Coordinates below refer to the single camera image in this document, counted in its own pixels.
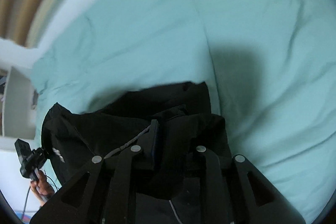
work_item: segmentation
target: black garment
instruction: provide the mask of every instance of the black garment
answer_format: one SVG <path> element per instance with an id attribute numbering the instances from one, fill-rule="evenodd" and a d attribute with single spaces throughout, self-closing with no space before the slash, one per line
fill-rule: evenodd
<path id="1" fill-rule="evenodd" d="M 199 212 L 199 188 L 195 186 L 195 180 L 184 183 L 186 155 L 196 146 L 204 145 L 217 155 L 231 157 L 225 120 L 211 114 L 205 83 L 174 84 L 128 92 L 102 110 L 83 115 L 72 114 L 55 104 L 43 122 L 42 147 L 50 153 L 56 176 L 64 184 L 93 156 L 104 157 L 127 143 L 147 128 L 152 119 L 159 121 L 165 146 L 161 167 L 147 186 L 149 192 L 145 193 L 158 199 L 173 198 L 177 206 L 183 206 L 187 201 L 192 205 L 187 205 L 189 210 L 184 208 L 189 212 L 184 223 L 191 220 L 197 223 L 191 216 L 198 218 L 195 211 Z M 152 208 L 151 213 L 146 213 L 145 208 L 150 208 L 149 200 L 154 207 L 160 203 L 152 197 L 139 195 L 137 219 L 141 219 L 141 223 L 153 223 L 150 218 L 157 210 Z M 157 223 L 167 223 L 167 216 L 170 223 L 174 223 L 176 220 L 169 203 L 161 202 L 164 206 L 160 207 L 160 213 L 155 214 Z M 139 209 L 142 203 L 147 205 Z"/>

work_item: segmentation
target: light blue bedsheet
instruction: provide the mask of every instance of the light blue bedsheet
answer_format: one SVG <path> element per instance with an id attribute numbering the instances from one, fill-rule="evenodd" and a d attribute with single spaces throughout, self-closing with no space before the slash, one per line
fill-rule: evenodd
<path id="1" fill-rule="evenodd" d="M 233 154 L 311 223 L 336 188 L 335 26 L 336 0 L 99 0 L 34 65 L 36 140 L 55 102 L 206 81 Z"/>

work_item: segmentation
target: hand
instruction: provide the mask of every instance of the hand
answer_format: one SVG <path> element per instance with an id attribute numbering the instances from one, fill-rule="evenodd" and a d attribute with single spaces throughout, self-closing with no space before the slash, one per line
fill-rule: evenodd
<path id="1" fill-rule="evenodd" d="M 37 199 L 40 201 L 41 206 L 45 204 L 40 195 L 52 196 L 55 193 L 53 187 L 47 182 L 47 177 L 43 174 L 41 170 L 38 173 L 39 181 L 31 181 L 30 188 Z"/>

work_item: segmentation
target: fingers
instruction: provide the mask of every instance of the fingers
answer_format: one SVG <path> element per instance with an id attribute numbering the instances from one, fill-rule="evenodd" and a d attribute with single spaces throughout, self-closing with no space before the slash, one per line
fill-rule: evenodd
<path id="1" fill-rule="evenodd" d="M 46 175 L 41 170 L 39 170 L 38 177 L 39 181 L 47 181 Z"/>
<path id="2" fill-rule="evenodd" d="M 39 187 L 38 192 L 41 195 L 53 195 L 55 193 L 53 187 L 47 181 L 39 181 L 37 186 Z"/>
<path id="3" fill-rule="evenodd" d="M 40 197 L 40 193 L 37 191 L 36 187 L 37 187 L 37 182 L 36 181 L 31 181 L 30 182 L 31 191 L 34 193 L 34 195 L 36 196 L 36 198 L 39 201 L 42 201 L 42 198 Z"/>

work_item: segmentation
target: white wall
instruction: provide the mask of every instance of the white wall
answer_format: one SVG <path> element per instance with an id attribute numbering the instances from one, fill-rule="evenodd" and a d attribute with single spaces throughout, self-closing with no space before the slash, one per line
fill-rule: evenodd
<path id="1" fill-rule="evenodd" d="M 20 162 L 15 152 L 0 150 L 0 189 L 8 204 L 14 211 L 22 211 L 27 191 L 29 179 L 25 179 L 20 174 Z M 29 193 L 27 211 L 38 211 L 40 203 L 32 192 Z"/>
<path id="2" fill-rule="evenodd" d="M 42 55 L 39 48 L 26 49 L 10 40 L 0 38 L 0 68 L 9 70 L 11 66 L 32 68 Z"/>

